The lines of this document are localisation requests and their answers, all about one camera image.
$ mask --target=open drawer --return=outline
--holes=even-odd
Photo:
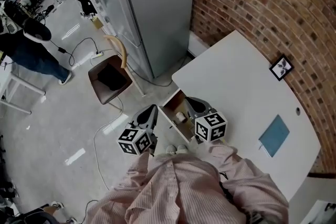
[[[184,108],[183,100],[185,97],[186,95],[180,89],[178,89],[162,106],[159,106],[159,110],[170,122],[173,128],[176,129],[180,136],[187,143],[190,143],[191,138],[195,135],[195,126],[189,119],[187,111]],[[187,118],[187,121],[184,123],[178,123],[179,120],[176,118],[177,112],[182,112]]]

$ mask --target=floor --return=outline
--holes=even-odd
[[[77,24],[80,27],[70,37],[62,40]],[[66,0],[58,6],[46,19],[46,26],[52,32],[52,40],[67,51],[72,51],[86,37],[92,37],[99,50],[110,48],[91,21],[80,17],[75,0]],[[97,170],[93,135],[119,112],[112,106],[101,105],[95,96],[87,75],[92,67],[90,61],[75,65],[74,68],[69,65],[69,55],[58,52],[52,43],[45,46],[60,64],[73,70],[74,77],[65,86],[60,86],[51,76],[16,67],[20,77],[46,90],[46,99],[20,87],[12,102],[31,109],[33,113],[28,115],[0,107],[0,132],[4,135],[4,147],[7,150],[7,170],[17,186],[20,197],[16,199],[16,203],[21,212],[28,212],[56,200],[66,206],[59,213],[60,221],[74,216],[81,222],[87,202],[99,199],[106,193]],[[81,63],[92,52],[92,41],[84,41],[74,54],[76,63]],[[105,55],[92,60],[92,64],[97,64],[112,54],[112,51],[105,51]],[[180,64],[181,62],[156,79],[155,83],[169,83],[171,74]],[[141,97],[135,86],[129,87],[120,95],[123,113],[129,117],[147,105],[162,104],[177,89],[174,83],[169,87],[156,87],[139,78],[137,80],[146,92],[145,97]],[[120,105],[117,99],[113,102]],[[159,137],[159,150],[163,151],[169,144],[177,146],[183,143],[183,139],[173,129],[169,129],[170,125],[162,115],[159,114],[157,122],[154,133]],[[96,138],[100,169],[108,186],[115,184],[130,164],[129,156],[123,154],[115,142],[126,123],[127,120],[114,129],[103,129]],[[69,158],[79,150],[85,153],[67,165]]]

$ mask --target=blue card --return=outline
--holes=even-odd
[[[289,134],[289,130],[282,118],[277,115],[266,131],[259,138],[269,156],[273,157]]]

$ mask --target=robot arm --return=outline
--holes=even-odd
[[[137,112],[117,139],[121,149],[128,154],[141,155],[147,149],[153,154],[157,138],[153,134],[158,108],[149,105]]]
[[[224,137],[227,120],[222,112],[218,112],[208,102],[195,97],[186,97],[184,105],[195,125],[196,138],[210,143]]]

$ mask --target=chair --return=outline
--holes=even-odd
[[[89,79],[100,103],[109,103],[120,110],[120,108],[111,104],[110,101],[127,89],[132,83],[134,83],[142,96],[145,94],[127,67],[127,52],[123,43],[113,36],[104,37],[110,42],[113,40],[118,45],[122,53],[122,59],[118,55],[113,55],[94,66],[89,71]]]

